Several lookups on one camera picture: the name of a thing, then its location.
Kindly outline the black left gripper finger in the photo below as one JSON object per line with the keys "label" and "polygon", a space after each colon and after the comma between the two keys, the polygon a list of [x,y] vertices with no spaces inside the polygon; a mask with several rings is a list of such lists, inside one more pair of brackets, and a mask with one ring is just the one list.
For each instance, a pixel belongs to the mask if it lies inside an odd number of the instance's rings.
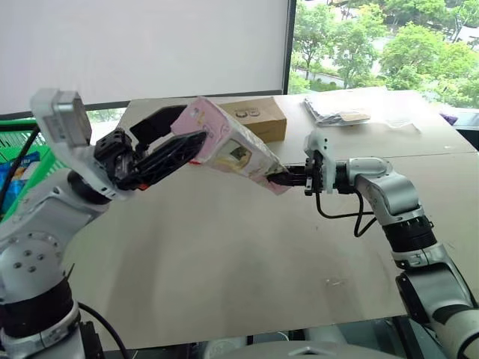
{"label": "black left gripper finger", "polygon": [[174,135],[135,166],[136,184],[156,184],[194,159],[207,139],[205,131]]}
{"label": "black left gripper finger", "polygon": [[171,125],[186,109],[186,105],[163,107],[146,116],[129,130],[137,140],[137,147],[149,147],[154,141],[171,133]]}

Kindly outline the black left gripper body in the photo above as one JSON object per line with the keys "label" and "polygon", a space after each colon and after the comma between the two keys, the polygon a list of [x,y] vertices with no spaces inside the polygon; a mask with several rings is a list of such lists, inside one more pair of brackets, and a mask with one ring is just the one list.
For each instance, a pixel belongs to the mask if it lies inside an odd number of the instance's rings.
{"label": "black left gripper body", "polygon": [[105,170],[110,182],[123,191],[144,191],[147,185],[140,179],[137,164],[146,157],[147,146],[132,139],[122,128],[116,128],[95,145],[94,158]]}

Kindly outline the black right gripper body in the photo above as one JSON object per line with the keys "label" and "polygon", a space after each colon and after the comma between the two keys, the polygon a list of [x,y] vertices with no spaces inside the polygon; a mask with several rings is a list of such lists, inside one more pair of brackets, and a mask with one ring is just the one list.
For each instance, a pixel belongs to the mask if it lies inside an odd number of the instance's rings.
{"label": "black right gripper body", "polygon": [[319,150],[313,153],[305,161],[305,195],[313,196],[320,194],[323,187],[323,155]]}

